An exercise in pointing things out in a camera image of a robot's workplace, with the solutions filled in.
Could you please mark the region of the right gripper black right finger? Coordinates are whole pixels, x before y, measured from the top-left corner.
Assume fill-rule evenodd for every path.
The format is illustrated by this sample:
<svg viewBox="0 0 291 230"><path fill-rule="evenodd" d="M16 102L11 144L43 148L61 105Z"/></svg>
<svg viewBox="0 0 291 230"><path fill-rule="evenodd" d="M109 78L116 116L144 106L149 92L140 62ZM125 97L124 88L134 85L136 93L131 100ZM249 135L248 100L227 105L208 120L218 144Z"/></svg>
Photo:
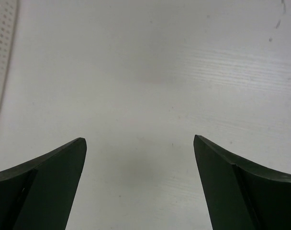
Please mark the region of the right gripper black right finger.
<svg viewBox="0 0 291 230"><path fill-rule="evenodd" d="M214 230L291 230L291 174L194 137L194 152Z"/></svg>

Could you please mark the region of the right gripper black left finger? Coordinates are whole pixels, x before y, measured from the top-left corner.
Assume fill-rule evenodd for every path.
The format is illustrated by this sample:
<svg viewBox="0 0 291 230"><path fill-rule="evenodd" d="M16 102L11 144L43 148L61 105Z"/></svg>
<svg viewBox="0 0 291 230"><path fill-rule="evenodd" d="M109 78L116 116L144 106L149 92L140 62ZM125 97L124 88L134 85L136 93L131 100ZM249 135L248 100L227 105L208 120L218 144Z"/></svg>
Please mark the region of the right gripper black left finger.
<svg viewBox="0 0 291 230"><path fill-rule="evenodd" d="M64 230L87 152L77 138L0 172L0 230Z"/></svg>

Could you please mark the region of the white perforated plastic bin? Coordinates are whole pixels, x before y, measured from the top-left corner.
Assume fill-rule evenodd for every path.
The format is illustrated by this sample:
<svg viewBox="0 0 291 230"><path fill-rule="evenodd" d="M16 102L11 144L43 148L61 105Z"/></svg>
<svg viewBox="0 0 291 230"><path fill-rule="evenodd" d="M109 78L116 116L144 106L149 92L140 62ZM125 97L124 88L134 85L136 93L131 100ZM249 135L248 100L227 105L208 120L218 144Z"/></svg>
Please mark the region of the white perforated plastic bin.
<svg viewBox="0 0 291 230"><path fill-rule="evenodd" d="M11 61L20 2L0 0L0 111Z"/></svg>

